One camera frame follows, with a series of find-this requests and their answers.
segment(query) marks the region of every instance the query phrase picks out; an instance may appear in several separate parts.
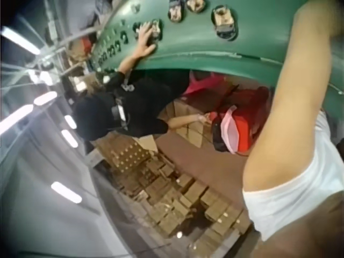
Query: brown box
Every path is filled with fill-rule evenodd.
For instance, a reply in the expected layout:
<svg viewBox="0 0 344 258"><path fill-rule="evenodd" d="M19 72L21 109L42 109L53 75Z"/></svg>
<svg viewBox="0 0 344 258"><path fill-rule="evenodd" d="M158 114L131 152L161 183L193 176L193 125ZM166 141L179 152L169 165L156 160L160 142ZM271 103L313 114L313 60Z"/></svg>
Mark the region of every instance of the brown box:
<svg viewBox="0 0 344 258"><path fill-rule="evenodd" d="M226 236L227 232L231 228L234 220L225 216L220 216L218 220L211 226L211 229L222 235Z"/></svg>
<svg viewBox="0 0 344 258"><path fill-rule="evenodd" d="M245 234L248 228L250 227L250 225L251 225L251 221L249 220L249 217L246 214L246 212L243 211L238 217L238 219L236 220L236 222L234 223L233 228L236 228L237 230L239 230L241 234Z"/></svg>
<svg viewBox="0 0 344 258"><path fill-rule="evenodd" d="M174 169L171 168L169 165L165 165L162 168L160 168L160 173L164 177L169 177L174 172Z"/></svg>
<svg viewBox="0 0 344 258"><path fill-rule="evenodd" d="M163 163L165 163L166 165L169 165L173 169L176 168L176 166L173 164L173 162L171 162L167 157L165 157L165 155L160 154L160 158L163 161Z"/></svg>
<svg viewBox="0 0 344 258"><path fill-rule="evenodd" d="M203 142L203 127L201 122L194 122L188 125L188 141L198 148L201 148Z"/></svg>
<svg viewBox="0 0 344 258"><path fill-rule="evenodd" d="M231 217L234 221L236 221L241 212L242 209L236 207L233 204L230 204L224 214L228 215L228 217Z"/></svg>
<svg viewBox="0 0 344 258"><path fill-rule="evenodd" d="M193 203L189 201L184 195L182 195L179 201L187 208L191 208Z"/></svg>
<svg viewBox="0 0 344 258"><path fill-rule="evenodd" d="M222 198L218 198L209 208L205 211L205 216L210 221L217 221L218 218L227 210L228 204Z"/></svg>
<svg viewBox="0 0 344 258"><path fill-rule="evenodd" d="M173 201L179 199L181 197L181 195L182 194L180 192L178 192L175 188L171 188L164 195L163 199L164 199L164 202L172 205Z"/></svg>
<svg viewBox="0 0 344 258"><path fill-rule="evenodd" d="M159 160L150 159L146 162L146 167L154 174L159 174L159 169L163 166L163 162Z"/></svg>
<svg viewBox="0 0 344 258"><path fill-rule="evenodd" d="M206 189L207 186L205 184L196 181L186 192L185 198L191 201L192 205L195 205L201 198L202 194L206 191Z"/></svg>
<svg viewBox="0 0 344 258"><path fill-rule="evenodd" d="M176 129L176 133L183 137L185 140L188 140L188 127L183 126Z"/></svg>
<svg viewBox="0 0 344 258"><path fill-rule="evenodd" d="M149 216L156 222L159 223L165 215L171 210L171 206L164 203L156 203L152 210L149 212Z"/></svg>
<svg viewBox="0 0 344 258"><path fill-rule="evenodd" d="M177 180L177 184L181 187L180 192L182 194L186 193L189 187L193 184L195 179L187 174L182 174Z"/></svg>
<svg viewBox="0 0 344 258"><path fill-rule="evenodd" d="M203 234L204 236L208 237L209 239L214 241L216 244L218 244L218 246L220 246L224 240L223 237L219 233L212 230L211 228L208 228Z"/></svg>
<svg viewBox="0 0 344 258"><path fill-rule="evenodd" d="M208 208L209 206L211 206L216 199L219 198L219 195L214 192L212 189L208 189L206 190L206 192L203 194L203 196L201 197L200 201L202 202L203 206L205 208Z"/></svg>
<svg viewBox="0 0 344 258"><path fill-rule="evenodd" d="M159 226L165 231L166 235L171 236L178 231L184 221L184 217L178 214L178 212L172 211L160 221Z"/></svg>
<svg viewBox="0 0 344 258"><path fill-rule="evenodd" d="M146 188L146 192L149 195L149 203L154 205L170 190L172 184L165 180L162 176L159 176L152 184Z"/></svg>
<svg viewBox="0 0 344 258"><path fill-rule="evenodd" d="M186 217L190 213L190 209L185 207L180 201L174 200L173 207L177 210L182 216Z"/></svg>

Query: person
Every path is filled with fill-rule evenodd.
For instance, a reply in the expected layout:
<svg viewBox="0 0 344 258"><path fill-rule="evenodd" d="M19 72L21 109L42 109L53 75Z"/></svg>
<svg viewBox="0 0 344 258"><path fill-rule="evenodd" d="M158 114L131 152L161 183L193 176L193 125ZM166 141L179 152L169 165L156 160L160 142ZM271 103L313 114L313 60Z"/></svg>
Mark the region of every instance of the person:
<svg viewBox="0 0 344 258"><path fill-rule="evenodd" d="M264 241L253 257L344 256L344 163L321 111L342 12L334 1L309 1L295 14L271 113L243 172Z"/></svg>
<svg viewBox="0 0 344 258"><path fill-rule="evenodd" d="M125 83L126 75L136 63L156 49L155 44L147 46L151 34L151 24L144 23L135 50L122 60L117 72L106 83L105 92L77 101L73 118L80 137L93 141L116 131L139 138L165 134L196 121L205 122L204 116L199 114L171 118L167 123L157 118L170 102L186 91L189 70L133 71Z"/></svg>

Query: dark hair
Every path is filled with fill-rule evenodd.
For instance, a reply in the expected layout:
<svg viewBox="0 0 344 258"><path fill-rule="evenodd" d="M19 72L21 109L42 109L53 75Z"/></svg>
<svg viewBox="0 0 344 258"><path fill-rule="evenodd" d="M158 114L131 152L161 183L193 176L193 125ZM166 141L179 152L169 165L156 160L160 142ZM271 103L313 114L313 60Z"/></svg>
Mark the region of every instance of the dark hair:
<svg viewBox="0 0 344 258"><path fill-rule="evenodd" d="M76 132L84 140L94 141L107 135L114 127L111 109L97 94L79 99L73 108Z"/></svg>

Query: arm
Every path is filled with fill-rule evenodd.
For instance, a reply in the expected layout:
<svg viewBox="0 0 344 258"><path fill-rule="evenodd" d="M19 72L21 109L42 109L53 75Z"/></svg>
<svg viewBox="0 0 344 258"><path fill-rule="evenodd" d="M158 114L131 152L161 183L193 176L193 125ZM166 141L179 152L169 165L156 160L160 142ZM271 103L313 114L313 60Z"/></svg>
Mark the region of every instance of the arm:
<svg viewBox="0 0 344 258"><path fill-rule="evenodd" d="M147 41L152 35L152 28L150 28L150 23L144 23L140 30L138 36L138 43L134 52L124 58L118 67L118 71L127 74L131 69L134 68L136 63L143 57L148 56L153 50L155 50L156 45L152 44L147 47Z"/></svg>
<svg viewBox="0 0 344 258"><path fill-rule="evenodd" d="M247 160L244 191L290 181L310 164L314 127L331 73L330 37L339 31L331 1L310 1L295 15L271 114Z"/></svg>
<svg viewBox="0 0 344 258"><path fill-rule="evenodd" d="M174 117L168 120L167 124L168 124L168 128L170 130L175 130L178 129L180 127L183 127L184 125L188 125L191 124L193 122L203 122L205 123L205 117L200 115L200 114L191 114L188 116L182 116L182 117Z"/></svg>

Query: stacked boxes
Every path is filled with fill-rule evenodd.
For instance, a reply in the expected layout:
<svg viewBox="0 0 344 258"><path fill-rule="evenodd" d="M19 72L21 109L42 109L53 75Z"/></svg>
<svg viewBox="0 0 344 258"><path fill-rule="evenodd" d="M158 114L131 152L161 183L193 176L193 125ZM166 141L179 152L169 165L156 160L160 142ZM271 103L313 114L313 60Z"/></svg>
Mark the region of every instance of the stacked boxes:
<svg viewBox="0 0 344 258"><path fill-rule="evenodd" d="M166 214L171 211L171 208L172 206L165 203L156 203L149 212L149 216L156 224L158 224L166 216Z"/></svg>
<svg viewBox="0 0 344 258"><path fill-rule="evenodd" d="M208 258L221 245L222 238L211 229L206 230L191 247L191 251L201 258Z"/></svg>
<svg viewBox="0 0 344 258"><path fill-rule="evenodd" d="M186 221L187 218L174 209L160 221L159 227L165 232L166 237L170 237L180 231Z"/></svg>
<svg viewBox="0 0 344 258"><path fill-rule="evenodd" d="M142 149L131 137L113 132L94 141L93 145L106 161L121 173L133 170L149 157L149 152Z"/></svg>
<svg viewBox="0 0 344 258"><path fill-rule="evenodd" d="M121 191L129 197L135 197L143 190L142 185L139 184L137 173L118 175L114 177L114 180L120 186Z"/></svg>
<svg viewBox="0 0 344 258"><path fill-rule="evenodd" d="M159 175L159 169L164 165L159 160L150 159L146 162L146 167L153 172L155 175Z"/></svg>
<svg viewBox="0 0 344 258"><path fill-rule="evenodd" d="M202 194L207 190L207 186L202 184L201 182L199 181L196 181L195 183L192 184L192 186L189 188L189 190L185 193L184 197L186 200L184 205L185 206L195 206Z"/></svg>
<svg viewBox="0 0 344 258"><path fill-rule="evenodd" d="M235 221L233 228L239 230L241 234L245 234L250 225L251 221L249 220L248 214L245 211L243 211Z"/></svg>
<svg viewBox="0 0 344 258"><path fill-rule="evenodd" d="M149 195L149 203L152 205L157 203L171 187L172 184L169 180L159 176L151 185L146 188L146 192Z"/></svg>
<svg viewBox="0 0 344 258"><path fill-rule="evenodd" d="M165 165L165 166L163 166L162 168L160 168L159 171L160 171L160 174L161 174L163 177L167 178L167 177L170 177L170 176L173 174L174 169L171 168L169 165Z"/></svg>
<svg viewBox="0 0 344 258"><path fill-rule="evenodd" d="M228 208L228 203L225 200L223 200L222 198L218 198L205 211L205 216L210 221L216 222L225 213L227 208Z"/></svg>
<svg viewBox="0 0 344 258"><path fill-rule="evenodd" d="M157 179L157 176L152 173L148 168L142 168L139 172L139 183L143 186L143 188L148 187L154 180Z"/></svg>
<svg viewBox="0 0 344 258"><path fill-rule="evenodd" d="M207 209L209 208L211 205L213 205L213 203L219 198L219 195L213 191L212 189L208 189L203 196L201 197L200 201L201 204Z"/></svg>
<svg viewBox="0 0 344 258"><path fill-rule="evenodd" d="M170 205L172 205L174 200L178 200L181 197L181 193L179 191L177 191L175 188L171 188L170 190L168 190L168 192L164 195L163 197L163 201L165 203L168 203Z"/></svg>
<svg viewBox="0 0 344 258"><path fill-rule="evenodd" d="M188 188L194 183L195 179L187 174L182 174L177 180L177 184L181 187L180 192L186 193Z"/></svg>

